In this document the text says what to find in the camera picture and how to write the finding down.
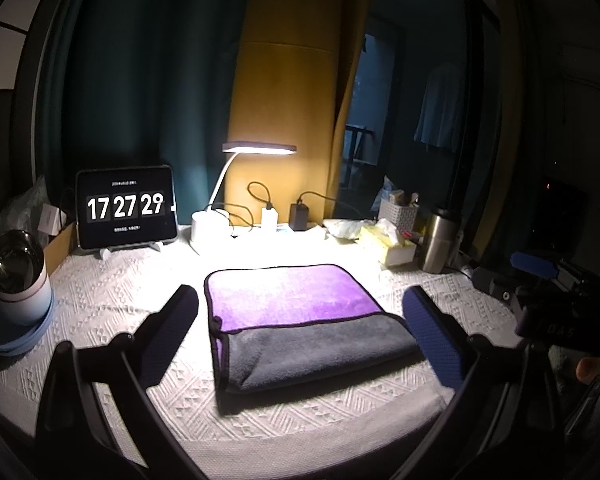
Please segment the small white box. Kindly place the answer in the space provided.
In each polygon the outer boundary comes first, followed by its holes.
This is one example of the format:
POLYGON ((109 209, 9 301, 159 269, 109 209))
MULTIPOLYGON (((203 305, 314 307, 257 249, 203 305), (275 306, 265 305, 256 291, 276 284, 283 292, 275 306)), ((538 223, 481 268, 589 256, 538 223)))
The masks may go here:
POLYGON ((51 204, 42 206, 38 232, 48 236, 57 236, 65 227, 67 215, 58 207, 51 204))

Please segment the white desk lamp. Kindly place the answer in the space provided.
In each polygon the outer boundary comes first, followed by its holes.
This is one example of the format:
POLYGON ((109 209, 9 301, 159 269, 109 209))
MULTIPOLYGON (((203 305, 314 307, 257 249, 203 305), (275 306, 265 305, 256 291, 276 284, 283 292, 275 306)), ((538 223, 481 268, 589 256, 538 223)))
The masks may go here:
MULTIPOLYGON (((188 242, 198 255, 210 254, 225 246, 237 235, 236 230, 240 226, 247 231, 260 228, 261 219, 256 218, 253 208, 243 200, 230 198, 228 195, 226 179, 233 162, 248 156, 291 156, 297 153, 297 147, 285 143, 234 140, 222 145, 222 153, 226 155, 226 161, 215 181, 208 202, 190 216, 188 242)), ((247 193, 250 198, 262 208, 266 202, 273 203, 272 193, 268 187, 260 182, 257 186, 262 188, 260 195, 253 193, 251 183, 247 183, 247 193)))

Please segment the white usb charger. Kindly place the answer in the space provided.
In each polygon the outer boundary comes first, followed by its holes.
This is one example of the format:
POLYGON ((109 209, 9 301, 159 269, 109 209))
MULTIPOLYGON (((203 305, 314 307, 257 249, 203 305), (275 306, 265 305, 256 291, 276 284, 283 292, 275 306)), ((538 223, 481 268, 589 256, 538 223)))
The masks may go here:
POLYGON ((260 229, 263 233, 275 233, 277 230, 278 212, 271 202, 266 202, 261 210, 260 229))

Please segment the wet wipes packet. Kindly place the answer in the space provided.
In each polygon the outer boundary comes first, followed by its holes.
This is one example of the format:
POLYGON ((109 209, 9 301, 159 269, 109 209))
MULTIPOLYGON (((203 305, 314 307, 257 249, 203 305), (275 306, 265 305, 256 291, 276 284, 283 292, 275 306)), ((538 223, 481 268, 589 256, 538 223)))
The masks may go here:
POLYGON ((374 226, 374 220, 324 219, 327 233, 337 240, 358 240, 366 226, 374 226))

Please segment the cardboard box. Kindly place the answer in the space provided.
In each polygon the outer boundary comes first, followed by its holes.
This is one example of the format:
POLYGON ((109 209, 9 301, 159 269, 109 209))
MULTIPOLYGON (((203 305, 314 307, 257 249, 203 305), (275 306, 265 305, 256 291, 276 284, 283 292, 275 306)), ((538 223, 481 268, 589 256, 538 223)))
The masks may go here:
POLYGON ((52 275, 58 266, 78 246, 76 241, 76 224, 70 223, 44 248, 47 273, 52 275))

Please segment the white tablet stand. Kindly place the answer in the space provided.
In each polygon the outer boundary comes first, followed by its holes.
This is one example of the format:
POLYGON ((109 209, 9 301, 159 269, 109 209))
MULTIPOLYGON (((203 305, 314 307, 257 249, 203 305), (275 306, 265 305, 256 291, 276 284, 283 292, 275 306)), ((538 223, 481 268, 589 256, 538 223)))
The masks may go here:
POLYGON ((163 247, 164 247, 164 243, 160 242, 160 240, 158 240, 158 242, 149 242, 149 243, 142 243, 142 244, 135 244, 135 245, 125 245, 125 246, 120 246, 120 247, 100 248, 96 252, 96 256, 97 256, 97 258, 99 258, 99 260, 107 261, 116 252, 128 252, 129 250, 139 250, 139 249, 151 249, 151 250, 154 250, 155 252, 162 252, 163 247))

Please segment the black power adapter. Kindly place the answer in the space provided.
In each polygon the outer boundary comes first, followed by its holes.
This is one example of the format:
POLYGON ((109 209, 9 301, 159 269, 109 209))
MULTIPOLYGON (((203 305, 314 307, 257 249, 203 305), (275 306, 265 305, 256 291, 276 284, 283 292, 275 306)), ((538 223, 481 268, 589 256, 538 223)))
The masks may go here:
POLYGON ((309 224, 309 207, 302 202, 290 205, 288 226, 294 232, 306 231, 309 224))

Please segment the dark green curtain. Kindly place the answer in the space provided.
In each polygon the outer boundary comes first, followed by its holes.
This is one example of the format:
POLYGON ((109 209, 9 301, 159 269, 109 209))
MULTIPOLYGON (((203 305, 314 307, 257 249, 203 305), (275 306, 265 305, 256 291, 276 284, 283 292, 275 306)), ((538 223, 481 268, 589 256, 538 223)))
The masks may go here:
POLYGON ((87 169, 166 164, 178 221, 223 166, 248 0, 56 0, 38 76, 35 167, 76 208, 87 169))

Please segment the yellow tissue box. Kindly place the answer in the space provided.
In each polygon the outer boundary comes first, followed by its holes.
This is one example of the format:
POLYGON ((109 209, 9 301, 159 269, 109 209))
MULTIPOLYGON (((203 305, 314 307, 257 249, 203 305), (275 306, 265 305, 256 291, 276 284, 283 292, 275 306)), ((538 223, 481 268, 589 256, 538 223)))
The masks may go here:
POLYGON ((411 263, 416 252, 416 245, 387 219, 363 226, 356 244, 385 268, 411 263))

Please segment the stainless steel thermos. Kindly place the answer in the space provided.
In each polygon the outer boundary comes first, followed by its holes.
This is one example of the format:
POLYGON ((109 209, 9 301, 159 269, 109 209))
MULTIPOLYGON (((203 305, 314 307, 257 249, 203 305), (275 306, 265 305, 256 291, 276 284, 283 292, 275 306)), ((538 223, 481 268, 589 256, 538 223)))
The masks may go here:
POLYGON ((427 273, 442 272, 456 237, 456 223, 449 211, 434 210, 425 226, 418 256, 419 267, 427 273))

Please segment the white woven basket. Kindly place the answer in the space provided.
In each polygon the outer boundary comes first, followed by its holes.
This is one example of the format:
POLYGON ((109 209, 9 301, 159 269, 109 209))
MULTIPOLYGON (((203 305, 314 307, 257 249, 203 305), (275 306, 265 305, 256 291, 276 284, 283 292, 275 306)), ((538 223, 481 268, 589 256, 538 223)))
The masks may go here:
POLYGON ((379 219, 391 222, 401 233, 412 232, 419 210, 419 195, 395 190, 380 200, 379 219))

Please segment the black tablet clock display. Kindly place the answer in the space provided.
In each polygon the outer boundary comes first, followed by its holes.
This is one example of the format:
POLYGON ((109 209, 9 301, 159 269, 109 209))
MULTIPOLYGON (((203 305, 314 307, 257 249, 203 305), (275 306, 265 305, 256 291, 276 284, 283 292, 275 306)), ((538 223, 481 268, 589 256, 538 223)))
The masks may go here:
POLYGON ((76 175, 76 239, 86 252, 170 243, 178 236, 168 165, 83 170, 76 175))

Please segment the grey purple towel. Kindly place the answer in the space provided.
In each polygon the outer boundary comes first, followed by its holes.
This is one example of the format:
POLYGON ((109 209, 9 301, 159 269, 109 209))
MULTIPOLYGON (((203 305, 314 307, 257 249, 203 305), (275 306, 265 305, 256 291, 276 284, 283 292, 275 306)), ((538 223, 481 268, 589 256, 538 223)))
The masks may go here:
POLYGON ((418 349, 404 319, 336 264, 217 270, 204 296, 215 385, 228 394, 366 370, 418 349))

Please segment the white textured tablecloth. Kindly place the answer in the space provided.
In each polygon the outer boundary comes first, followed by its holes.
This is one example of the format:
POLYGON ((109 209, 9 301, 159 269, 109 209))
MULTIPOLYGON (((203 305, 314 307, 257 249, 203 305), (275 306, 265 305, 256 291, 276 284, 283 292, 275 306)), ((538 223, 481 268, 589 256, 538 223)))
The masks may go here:
MULTIPOLYGON (((383 268, 352 243, 315 232, 262 242, 252 235, 216 254, 198 255, 186 236, 166 246, 116 252, 107 261, 73 254, 50 278, 55 312, 32 351, 0 370, 0 415, 33 434, 50 357, 61 341, 106 344, 136 330, 178 286, 201 288, 220 269, 335 263, 390 313, 400 314, 407 287, 420 286, 466 332, 498 346, 517 343, 515 318, 458 273, 431 275, 408 264, 383 268)), ((246 396, 215 390, 208 321, 199 315, 149 399, 178 443, 212 479, 321 477, 328 468, 391 443, 410 446, 446 407, 452 391, 420 356, 322 382, 246 396)))

